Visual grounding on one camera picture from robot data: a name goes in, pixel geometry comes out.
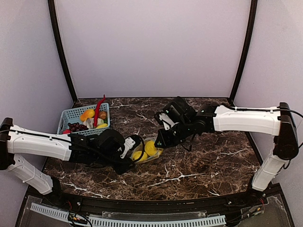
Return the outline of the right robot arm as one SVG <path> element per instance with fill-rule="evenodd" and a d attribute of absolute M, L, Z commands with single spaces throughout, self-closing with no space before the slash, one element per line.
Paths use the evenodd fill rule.
<path fill-rule="evenodd" d="M 254 174 L 250 187 L 262 192 L 300 149 L 297 129 L 287 103 L 269 108 L 244 108 L 227 105 L 202 105 L 196 111 L 182 97 L 174 98 L 155 115 L 163 125 L 154 143 L 157 148 L 171 148 L 192 135 L 202 133 L 243 131 L 268 134 L 274 137 L 274 148 Z"/>

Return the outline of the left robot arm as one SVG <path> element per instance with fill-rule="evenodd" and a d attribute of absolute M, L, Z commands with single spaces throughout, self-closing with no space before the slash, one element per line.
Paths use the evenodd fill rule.
<path fill-rule="evenodd" d="M 135 165 L 127 153 L 141 142 L 137 135 L 124 138 L 113 129 L 89 136 L 41 133 L 21 128 L 11 118 L 5 118 L 0 124 L 0 168 L 12 172 L 42 195 L 55 194 L 61 192 L 59 181 L 37 170 L 22 154 L 109 166 L 121 175 Z"/>

